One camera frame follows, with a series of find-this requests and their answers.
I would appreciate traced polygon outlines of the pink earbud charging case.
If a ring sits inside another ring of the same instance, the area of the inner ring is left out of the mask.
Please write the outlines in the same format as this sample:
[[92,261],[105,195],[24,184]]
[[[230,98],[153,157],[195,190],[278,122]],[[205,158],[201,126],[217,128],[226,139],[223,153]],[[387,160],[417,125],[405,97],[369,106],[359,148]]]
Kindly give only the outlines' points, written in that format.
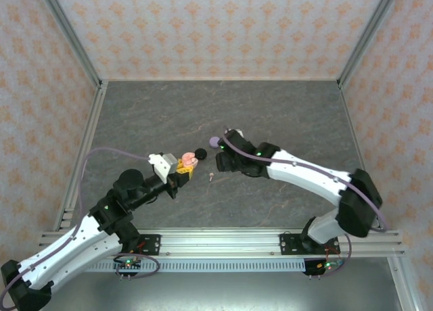
[[181,161],[183,167],[192,167],[195,168],[198,165],[198,159],[194,152],[186,152],[182,155]]

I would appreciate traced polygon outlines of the small circuit board with LED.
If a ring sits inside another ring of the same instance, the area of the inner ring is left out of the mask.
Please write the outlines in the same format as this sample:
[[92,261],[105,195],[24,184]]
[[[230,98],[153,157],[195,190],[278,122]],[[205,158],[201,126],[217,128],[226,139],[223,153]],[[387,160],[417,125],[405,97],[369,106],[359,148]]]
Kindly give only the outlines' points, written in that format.
[[303,274],[308,277],[319,277],[327,271],[338,269],[343,263],[342,260],[326,260],[324,258],[305,259]]
[[139,270],[141,268],[141,260],[136,257],[114,258],[114,268],[119,272],[126,272],[130,270]]

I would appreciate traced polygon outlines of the grey metal panel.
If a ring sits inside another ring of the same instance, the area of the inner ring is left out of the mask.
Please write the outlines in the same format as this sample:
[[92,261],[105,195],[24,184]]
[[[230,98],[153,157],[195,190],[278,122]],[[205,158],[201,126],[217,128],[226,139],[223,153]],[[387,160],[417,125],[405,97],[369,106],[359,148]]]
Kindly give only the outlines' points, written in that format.
[[402,311],[387,274],[347,270],[324,279],[299,273],[160,273],[120,281],[82,274],[43,311]]

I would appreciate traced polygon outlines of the aluminium table side rail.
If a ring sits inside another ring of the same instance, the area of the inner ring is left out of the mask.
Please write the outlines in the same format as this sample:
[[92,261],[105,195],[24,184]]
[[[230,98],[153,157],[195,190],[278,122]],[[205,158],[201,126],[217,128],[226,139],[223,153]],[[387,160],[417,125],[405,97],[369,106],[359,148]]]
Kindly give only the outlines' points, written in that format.
[[79,151],[76,155],[75,163],[72,169],[72,173],[70,175],[69,182],[66,187],[66,191],[62,202],[60,204],[60,209],[56,216],[53,230],[59,231],[61,229],[61,223],[63,221],[63,215],[67,209],[74,209],[77,199],[78,199],[78,188],[79,183],[81,181],[81,167],[83,166],[85,157],[89,153],[93,137],[95,134],[95,129],[97,127],[97,122],[99,120],[99,115],[102,109],[102,105],[104,103],[104,98],[106,96],[106,89],[108,87],[108,80],[102,80],[101,84],[97,86],[95,90],[95,94],[93,97],[93,101],[89,112],[87,114],[87,121],[84,127],[84,131],[81,137]]
[[[365,164],[364,164],[364,161],[363,161],[363,157],[362,157],[362,154],[361,154],[361,150],[359,148],[359,144],[358,144],[357,137],[356,137],[356,134],[355,134],[355,129],[354,129],[354,126],[353,126],[353,123],[352,123],[352,120],[350,118],[350,114],[349,114],[349,111],[348,111],[347,102],[346,102],[346,100],[344,98],[344,94],[343,94],[342,89],[339,89],[339,94],[340,94],[340,98],[342,100],[342,105],[344,106],[344,111],[346,113],[346,117],[347,117],[347,120],[348,120],[348,125],[349,125],[350,131],[351,131],[351,135],[352,135],[352,138],[353,138],[353,141],[354,141],[354,144],[355,144],[355,149],[356,149],[356,152],[357,152],[357,156],[358,156],[358,160],[359,160],[361,169],[366,170]],[[373,221],[373,225],[372,225],[371,230],[374,231],[374,232],[377,232],[377,233],[385,233],[387,231],[387,229],[386,229],[386,224],[385,224],[385,221],[384,221],[384,217],[378,216],[376,214],[375,215],[375,220]]]

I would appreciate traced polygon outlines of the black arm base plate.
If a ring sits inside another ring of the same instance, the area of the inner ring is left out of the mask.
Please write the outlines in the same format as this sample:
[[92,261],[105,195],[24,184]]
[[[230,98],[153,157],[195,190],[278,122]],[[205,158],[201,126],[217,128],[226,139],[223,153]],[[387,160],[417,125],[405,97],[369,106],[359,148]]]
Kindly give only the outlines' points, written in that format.
[[137,252],[147,256],[158,256],[160,253],[161,235],[140,234],[137,242]]
[[340,244],[337,237],[326,243],[317,243],[307,235],[286,231],[279,235],[282,255],[339,255]]

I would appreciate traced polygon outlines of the long aluminium base rail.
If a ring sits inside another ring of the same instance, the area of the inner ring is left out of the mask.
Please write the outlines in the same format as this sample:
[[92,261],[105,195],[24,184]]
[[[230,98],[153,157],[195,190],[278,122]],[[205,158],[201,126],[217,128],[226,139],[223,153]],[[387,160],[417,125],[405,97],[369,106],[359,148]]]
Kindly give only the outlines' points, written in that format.
[[[276,258],[281,255],[282,233],[299,229],[279,228],[161,228],[140,229],[161,236],[160,258]],[[409,248],[398,231],[371,232],[366,238],[338,237],[340,256],[404,256]]]

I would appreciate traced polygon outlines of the aluminium frame post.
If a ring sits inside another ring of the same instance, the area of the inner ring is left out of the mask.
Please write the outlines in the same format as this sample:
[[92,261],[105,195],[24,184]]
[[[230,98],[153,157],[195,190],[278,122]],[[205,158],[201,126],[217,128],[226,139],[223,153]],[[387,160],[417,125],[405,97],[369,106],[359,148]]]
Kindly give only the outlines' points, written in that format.
[[377,32],[393,3],[394,0],[379,0],[370,19],[368,20],[368,23],[363,29],[361,36],[355,45],[355,48],[351,52],[348,61],[344,65],[341,75],[336,80],[340,90],[342,90],[349,82],[351,75],[361,61],[363,54],[367,50],[371,40],[375,36],[375,33]]
[[59,0],[44,0],[44,2],[51,11],[57,25],[60,27],[63,35],[68,41],[85,74],[94,86],[100,87],[102,80],[87,55],[87,52],[69,21],[61,3]]

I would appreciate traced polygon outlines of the aluminium frame rail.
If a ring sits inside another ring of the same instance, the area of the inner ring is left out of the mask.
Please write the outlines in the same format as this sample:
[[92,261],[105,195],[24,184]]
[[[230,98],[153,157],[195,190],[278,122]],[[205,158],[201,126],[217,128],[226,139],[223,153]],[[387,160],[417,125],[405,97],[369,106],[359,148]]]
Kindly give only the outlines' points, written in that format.
[[394,286],[402,311],[423,311],[422,303],[416,292],[411,266],[407,257],[388,257]]

